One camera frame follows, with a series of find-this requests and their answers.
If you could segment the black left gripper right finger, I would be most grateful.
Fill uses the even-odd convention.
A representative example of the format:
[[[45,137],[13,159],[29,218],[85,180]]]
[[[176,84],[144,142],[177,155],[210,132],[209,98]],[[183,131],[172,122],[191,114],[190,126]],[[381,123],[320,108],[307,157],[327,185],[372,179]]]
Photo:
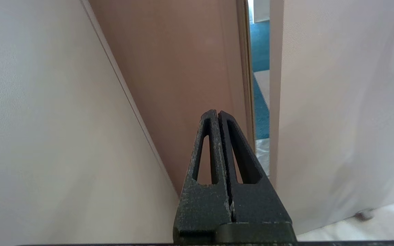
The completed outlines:
[[[219,113],[231,221],[219,242],[296,242],[292,220],[234,117]]]

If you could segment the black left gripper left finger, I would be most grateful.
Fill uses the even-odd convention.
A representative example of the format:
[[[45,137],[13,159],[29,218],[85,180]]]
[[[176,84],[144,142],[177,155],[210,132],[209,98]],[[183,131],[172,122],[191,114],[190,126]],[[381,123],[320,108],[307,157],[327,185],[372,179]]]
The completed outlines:
[[[204,138],[209,138],[211,184],[200,184],[198,174]],[[205,112],[173,225],[174,243],[216,243],[219,226],[231,222],[225,157],[216,110]]]

